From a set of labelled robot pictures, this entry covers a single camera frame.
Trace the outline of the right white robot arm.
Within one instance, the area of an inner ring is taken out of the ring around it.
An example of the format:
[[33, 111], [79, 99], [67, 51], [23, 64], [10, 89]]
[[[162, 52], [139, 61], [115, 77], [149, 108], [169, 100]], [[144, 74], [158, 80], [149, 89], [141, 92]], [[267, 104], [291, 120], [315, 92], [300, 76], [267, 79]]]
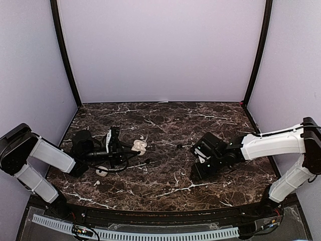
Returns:
[[293, 127], [269, 133], [250, 133], [224, 142], [205, 133], [192, 147], [198, 161], [191, 167], [191, 179], [200, 181], [217, 174], [224, 167], [260, 157], [290, 153], [298, 160], [285, 175], [270, 184], [256, 206], [256, 214], [268, 217], [290, 193], [312, 176], [320, 175], [320, 126], [311, 117]]

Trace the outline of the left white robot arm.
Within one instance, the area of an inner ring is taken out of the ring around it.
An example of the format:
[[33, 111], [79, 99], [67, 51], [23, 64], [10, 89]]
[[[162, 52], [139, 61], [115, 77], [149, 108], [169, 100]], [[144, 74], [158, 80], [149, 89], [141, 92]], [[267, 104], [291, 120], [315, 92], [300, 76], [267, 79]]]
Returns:
[[119, 133], [119, 127], [113, 126], [97, 140], [89, 130], [80, 130], [71, 139], [71, 150], [65, 152], [22, 123], [1, 137], [1, 170], [38, 195], [60, 219], [66, 219], [71, 214], [66, 197], [30, 161], [41, 161], [75, 178], [90, 168], [122, 172], [144, 149], [120, 141]]

